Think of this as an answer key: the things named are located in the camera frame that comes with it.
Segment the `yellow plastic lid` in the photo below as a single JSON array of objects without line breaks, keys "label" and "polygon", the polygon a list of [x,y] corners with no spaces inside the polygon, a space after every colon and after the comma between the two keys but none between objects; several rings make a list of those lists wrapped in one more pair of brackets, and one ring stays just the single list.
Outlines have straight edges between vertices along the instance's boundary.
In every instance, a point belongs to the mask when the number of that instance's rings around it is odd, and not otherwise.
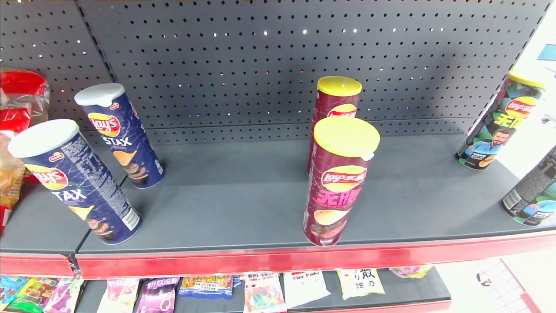
[{"label": "yellow plastic lid", "polygon": [[326,151],[347,158],[368,156],[380,142],[380,134],[374,126],[349,116],[331,116],[318,121],[313,136]]},{"label": "yellow plastic lid", "polygon": [[337,97],[355,96],[363,89],[360,82],[343,76],[323,77],[316,83],[316,87],[327,95]]},{"label": "yellow plastic lid", "polygon": [[521,84],[543,89],[552,84],[551,80],[554,79],[548,70],[535,64],[515,67],[508,73],[508,77]]}]

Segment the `juice candy package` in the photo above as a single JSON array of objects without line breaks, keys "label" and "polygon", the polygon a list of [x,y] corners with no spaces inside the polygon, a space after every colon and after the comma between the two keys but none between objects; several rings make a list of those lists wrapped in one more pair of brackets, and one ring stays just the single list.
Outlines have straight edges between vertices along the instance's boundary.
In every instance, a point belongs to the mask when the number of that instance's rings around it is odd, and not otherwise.
[{"label": "juice candy package", "polygon": [[73,313],[83,285],[82,278],[62,278],[44,307],[44,313]]},{"label": "juice candy package", "polygon": [[147,280],[136,313],[173,313],[179,277]]},{"label": "juice candy package", "polygon": [[284,273],[284,293],[288,309],[330,295],[321,271]]},{"label": "juice candy package", "polygon": [[58,278],[33,277],[25,284],[10,307],[29,313],[42,313],[57,284]]},{"label": "juice candy package", "polygon": [[401,278],[423,278],[434,265],[391,267],[390,271]]},{"label": "juice candy package", "polygon": [[201,299],[232,299],[232,276],[186,276],[179,296]]},{"label": "juice candy package", "polygon": [[106,281],[97,313],[133,313],[139,278],[118,278]]},{"label": "juice candy package", "polygon": [[16,298],[28,281],[26,277],[0,276],[0,311]]},{"label": "juice candy package", "polygon": [[244,313],[286,313],[278,273],[245,275]]},{"label": "juice candy package", "polygon": [[342,286],[342,299],[363,297],[368,294],[385,294],[375,268],[336,271]]}]

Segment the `potato chip can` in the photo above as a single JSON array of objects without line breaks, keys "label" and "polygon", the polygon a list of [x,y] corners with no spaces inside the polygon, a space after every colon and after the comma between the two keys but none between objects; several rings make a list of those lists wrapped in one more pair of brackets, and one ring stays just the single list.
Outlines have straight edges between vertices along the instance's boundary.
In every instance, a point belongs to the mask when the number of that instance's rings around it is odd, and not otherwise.
[{"label": "potato chip can", "polygon": [[380,135],[371,124],[349,116],[318,121],[314,134],[303,228],[311,243],[332,246],[361,191]]},{"label": "potato chip can", "polygon": [[549,76],[535,68],[508,73],[493,103],[455,154],[460,164],[485,170],[496,159],[545,91]]},{"label": "potato chip can", "polygon": [[86,88],[75,95],[75,102],[81,105],[135,187],[149,188],[162,180],[164,169],[121,84]]},{"label": "potato chip can", "polygon": [[351,78],[342,76],[327,76],[319,79],[316,84],[315,111],[311,125],[311,137],[309,141],[309,161],[307,172],[311,168],[311,155],[313,147],[313,131],[315,124],[329,116],[351,116],[357,113],[359,93],[363,85]]},{"label": "potato chip can", "polygon": [[514,221],[538,226],[556,211],[556,146],[500,200]]},{"label": "potato chip can", "polygon": [[122,243],[142,219],[73,120],[32,126],[8,144],[8,151],[107,244]]}]

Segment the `blue chip can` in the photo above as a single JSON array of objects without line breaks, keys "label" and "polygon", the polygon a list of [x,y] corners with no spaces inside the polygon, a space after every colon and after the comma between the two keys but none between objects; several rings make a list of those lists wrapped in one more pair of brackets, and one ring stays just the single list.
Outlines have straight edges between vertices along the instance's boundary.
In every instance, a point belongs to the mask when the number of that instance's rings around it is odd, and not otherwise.
[{"label": "blue chip can", "polygon": [[107,244],[131,238],[142,219],[73,120],[51,120],[17,135],[14,157]]},{"label": "blue chip can", "polygon": [[89,121],[137,188],[158,184],[164,169],[121,84],[101,84],[75,95]]}]

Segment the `lower shelf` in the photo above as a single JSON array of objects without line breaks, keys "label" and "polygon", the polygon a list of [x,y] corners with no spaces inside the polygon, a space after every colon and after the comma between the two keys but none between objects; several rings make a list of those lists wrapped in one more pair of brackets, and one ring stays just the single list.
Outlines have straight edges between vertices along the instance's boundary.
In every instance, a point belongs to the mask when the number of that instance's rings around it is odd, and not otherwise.
[{"label": "lower shelf", "polygon": [[[435,268],[418,280],[400,278],[387,269],[379,270],[379,276],[386,294],[371,294],[344,301],[336,272],[324,272],[326,287],[332,294],[295,307],[288,312],[363,312],[361,309],[365,309],[365,312],[425,313],[447,310],[450,306],[450,292]],[[106,281],[89,281],[76,313],[96,313],[105,289]],[[232,300],[176,297],[174,312],[239,313],[243,312],[243,306],[244,289],[241,286],[234,289]]]}]

